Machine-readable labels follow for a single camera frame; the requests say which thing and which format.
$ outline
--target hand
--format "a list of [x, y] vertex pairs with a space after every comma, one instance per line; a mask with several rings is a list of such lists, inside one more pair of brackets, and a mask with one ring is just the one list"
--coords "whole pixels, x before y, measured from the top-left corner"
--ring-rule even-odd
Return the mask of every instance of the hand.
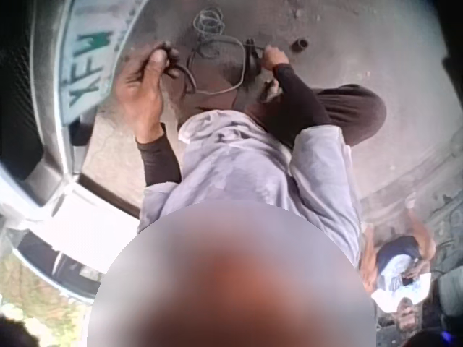
[[429, 272], [429, 269], [430, 269], [430, 262], [427, 260], [420, 260], [418, 263], [413, 264], [411, 267], [406, 269], [402, 273], [402, 277], [412, 278], [413, 280], [417, 280], [422, 273]]
[[134, 52], [117, 77], [116, 97], [139, 143], [163, 136], [161, 77], [165, 72], [177, 78], [179, 72], [172, 67], [178, 60], [179, 52], [172, 49], [170, 42], [146, 46]]
[[279, 64], [289, 64], [286, 54], [277, 47], [266, 46], [262, 57], [262, 67], [273, 71], [273, 68]]

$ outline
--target person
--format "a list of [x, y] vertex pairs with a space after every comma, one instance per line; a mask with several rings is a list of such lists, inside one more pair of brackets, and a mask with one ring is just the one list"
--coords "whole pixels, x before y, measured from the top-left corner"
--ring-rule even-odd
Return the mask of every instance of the person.
[[305, 218], [357, 267], [360, 217], [350, 146], [381, 128], [384, 102], [359, 85], [315, 93], [297, 76], [283, 51], [267, 46], [262, 66], [283, 90], [276, 99], [278, 107], [270, 107], [279, 112], [265, 113], [255, 104], [245, 112], [234, 111], [231, 94], [221, 95], [225, 105], [219, 105], [220, 98], [194, 95], [209, 107], [190, 108], [201, 113], [179, 129], [179, 139], [187, 144], [180, 170], [160, 122], [161, 78], [178, 77], [179, 60], [179, 52], [168, 42], [146, 46], [130, 57], [115, 84], [145, 171], [139, 231], [206, 200], [253, 200]]
[[38, 347], [38, 339], [27, 331], [23, 322], [17, 322], [0, 314], [0, 346]]
[[412, 225], [411, 236], [400, 236], [374, 246], [374, 229], [365, 228], [365, 252], [360, 263], [365, 290], [379, 308], [395, 315], [400, 330], [416, 327], [415, 305], [425, 300], [431, 286], [430, 261], [436, 253], [436, 243], [415, 209], [415, 195], [405, 202]]

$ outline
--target leg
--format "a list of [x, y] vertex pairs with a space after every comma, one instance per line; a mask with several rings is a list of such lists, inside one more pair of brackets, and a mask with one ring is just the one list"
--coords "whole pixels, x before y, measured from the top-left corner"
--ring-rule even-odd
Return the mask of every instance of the leg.
[[372, 137], [386, 120], [383, 100], [359, 85], [343, 85], [316, 93], [333, 124], [342, 129], [344, 140], [350, 146]]

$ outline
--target white car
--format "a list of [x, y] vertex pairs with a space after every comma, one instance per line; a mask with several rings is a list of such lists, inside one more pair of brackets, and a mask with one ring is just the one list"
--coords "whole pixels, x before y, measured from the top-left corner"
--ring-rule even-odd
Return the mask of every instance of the white car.
[[145, 3], [0, 5], [14, 9], [0, 11], [0, 240], [10, 239], [29, 268], [85, 302], [136, 233], [133, 215], [79, 177], [96, 106], [111, 92], [119, 54]]

